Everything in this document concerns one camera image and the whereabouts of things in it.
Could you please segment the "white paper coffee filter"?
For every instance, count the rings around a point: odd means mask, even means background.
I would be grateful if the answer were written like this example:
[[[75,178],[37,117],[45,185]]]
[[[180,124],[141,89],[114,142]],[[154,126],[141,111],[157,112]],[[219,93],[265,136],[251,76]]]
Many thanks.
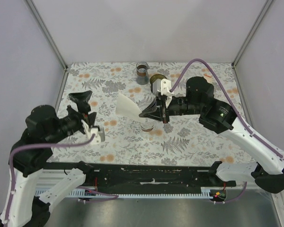
[[[139,116],[142,113],[138,105],[128,97],[118,94],[115,113],[127,117],[136,122],[145,123],[145,118]]]

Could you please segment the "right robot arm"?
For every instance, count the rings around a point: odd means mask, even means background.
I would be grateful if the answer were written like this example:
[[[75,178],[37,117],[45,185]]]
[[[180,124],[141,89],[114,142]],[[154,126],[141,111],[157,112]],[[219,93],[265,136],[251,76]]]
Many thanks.
[[[247,164],[214,162],[207,174],[210,185],[241,181],[255,183],[270,193],[284,190],[284,152],[275,154],[272,143],[257,135],[231,105],[214,98],[214,86],[206,79],[188,79],[186,95],[182,97],[170,92],[171,82],[161,74],[153,75],[150,85],[155,99],[140,117],[168,123],[171,116],[198,115],[206,129],[231,140],[254,158],[253,163]]]

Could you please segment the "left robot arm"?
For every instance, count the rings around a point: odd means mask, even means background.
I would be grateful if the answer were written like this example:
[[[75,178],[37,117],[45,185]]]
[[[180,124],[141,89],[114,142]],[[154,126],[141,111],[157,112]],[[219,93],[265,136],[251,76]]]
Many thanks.
[[[54,107],[40,105],[26,118],[26,129],[20,140],[14,144],[9,156],[9,193],[0,227],[43,227],[51,212],[73,189],[91,185],[95,180],[92,167],[80,161],[68,176],[44,195],[35,196],[36,184],[52,148],[67,148],[80,144],[60,142],[77,131],[88,139],[82,145],[101,142],[100,128],[95,126],[96,112],[92,112],[89,100],[92,91],[70,93],[69,98],[77,105],[74,110],[67,107],[68,114],[58,118]]]

